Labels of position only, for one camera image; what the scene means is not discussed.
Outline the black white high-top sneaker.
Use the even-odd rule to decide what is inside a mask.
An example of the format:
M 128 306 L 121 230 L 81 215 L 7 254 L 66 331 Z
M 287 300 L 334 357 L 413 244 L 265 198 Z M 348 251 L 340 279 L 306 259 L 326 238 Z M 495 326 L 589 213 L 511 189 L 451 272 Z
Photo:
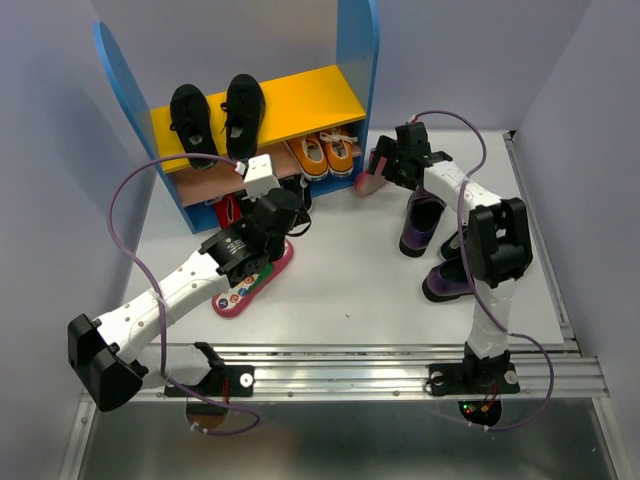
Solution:
M 302 174 L 295 174 L 284 177 L 280 180 L 281 186 L 289 191 L 296 193 L 303 202 L 304 209 L 307 213 L 312 210 L 313 200 L 309 182 Z

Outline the pink patterned sandal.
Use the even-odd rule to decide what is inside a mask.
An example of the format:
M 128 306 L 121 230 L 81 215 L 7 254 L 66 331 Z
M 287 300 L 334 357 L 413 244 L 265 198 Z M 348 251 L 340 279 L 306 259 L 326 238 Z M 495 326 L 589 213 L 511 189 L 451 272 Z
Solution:
M 293 257 L 294 247 L 287 240 L 280 259 L 269 263 L 259 274 L 252 274 L 228 291 L 214 296 L 211 300 L 214 312 L 227 319 L 240 316 L 255 297 L 287 268 Z
M 355 179 L 354 189 L 357 196 L 360 198 L 372 195 L 380 188 L 382 188 L 388 181 L 383 176 L 383 170 L 386 166 L 387 159 L 382 156 L 377 164 L 374 174 L 370 174 L 368 171 L 363 170 Z

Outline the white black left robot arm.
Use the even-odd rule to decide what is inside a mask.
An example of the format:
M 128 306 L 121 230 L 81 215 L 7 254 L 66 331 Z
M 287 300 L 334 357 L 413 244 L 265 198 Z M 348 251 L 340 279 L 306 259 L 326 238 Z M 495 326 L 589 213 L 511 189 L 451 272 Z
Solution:
M 71 320 L 68 362 L 98 409 L 115 410 L 144 389 L 151 373 L 139 360 L 143 350 L 203 302 L 279 260 L 291 230 L 308 221 L 300 196 L 274 188 L 149 290 L 95 319 Z

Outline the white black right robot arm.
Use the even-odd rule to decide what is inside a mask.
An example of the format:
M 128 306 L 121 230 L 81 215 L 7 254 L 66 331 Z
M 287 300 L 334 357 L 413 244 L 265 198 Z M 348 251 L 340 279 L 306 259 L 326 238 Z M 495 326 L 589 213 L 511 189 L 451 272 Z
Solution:
M 503 199 L 474 182 L 453 159 L 431 149 L 423 123 L 379 137 L 368 166 L 391 183 L 423 188 L 457 216 L 461 258 L 475 298 L 473 321 L 458 363 L 431 364 L 426 391 L 435 397 L 516 394 L 508 348 L 509 315 L 517 281 L 533 259 L 525 203 Z

